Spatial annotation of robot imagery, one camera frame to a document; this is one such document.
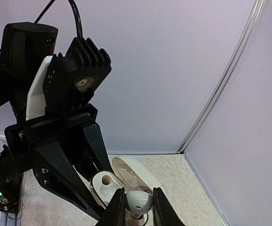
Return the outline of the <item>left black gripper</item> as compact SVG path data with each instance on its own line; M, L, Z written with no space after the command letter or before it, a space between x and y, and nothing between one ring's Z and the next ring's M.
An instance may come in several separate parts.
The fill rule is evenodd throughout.
M111 171L96 115L97 109L88 104L68 114L8 126L5 135L15 173L33 170L42 188L100 220L104 209L82 181L99 170Z

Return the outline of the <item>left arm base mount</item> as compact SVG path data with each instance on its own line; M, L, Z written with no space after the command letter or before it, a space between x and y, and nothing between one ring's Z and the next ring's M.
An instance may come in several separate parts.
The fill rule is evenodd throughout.
M0 182L0 211L18 213L20 181Z

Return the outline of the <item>white stem earbud back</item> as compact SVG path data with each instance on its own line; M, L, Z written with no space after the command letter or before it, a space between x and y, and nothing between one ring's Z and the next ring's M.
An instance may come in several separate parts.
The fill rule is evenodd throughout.
M129 191L125 194L125 208L133 219L140 219L151 210L153 197L144 191Z

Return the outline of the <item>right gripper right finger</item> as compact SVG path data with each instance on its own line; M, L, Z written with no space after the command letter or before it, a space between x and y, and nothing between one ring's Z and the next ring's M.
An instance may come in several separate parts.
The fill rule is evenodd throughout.
M161 188L153 189L152 209L154 226L185 226Z

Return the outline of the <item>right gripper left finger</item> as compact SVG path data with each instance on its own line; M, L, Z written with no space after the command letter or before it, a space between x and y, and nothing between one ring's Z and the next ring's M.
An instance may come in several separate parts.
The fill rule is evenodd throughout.
M126 226L125 190L119 188L114 193L96 226Z

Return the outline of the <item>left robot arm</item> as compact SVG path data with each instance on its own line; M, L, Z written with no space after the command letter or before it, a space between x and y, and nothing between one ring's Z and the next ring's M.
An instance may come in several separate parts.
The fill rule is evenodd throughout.
M99 220L104 209L83 183L111 170L90 103L111 72L111 59L91 39L75 37L55 54L57 28L30 22L5 26L0 53L0 106L10 103L16 123L0 139L0 211L18 211L24 172Z

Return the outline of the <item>white case with black window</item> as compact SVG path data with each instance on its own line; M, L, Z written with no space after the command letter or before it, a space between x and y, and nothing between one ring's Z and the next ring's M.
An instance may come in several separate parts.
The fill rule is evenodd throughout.
M113 171L100 170L90 179L90 192L104 209L119 188L124 188L126 192L136 190L152 195L154 188L162 186L142 163L132 157L113 157L111 167Z

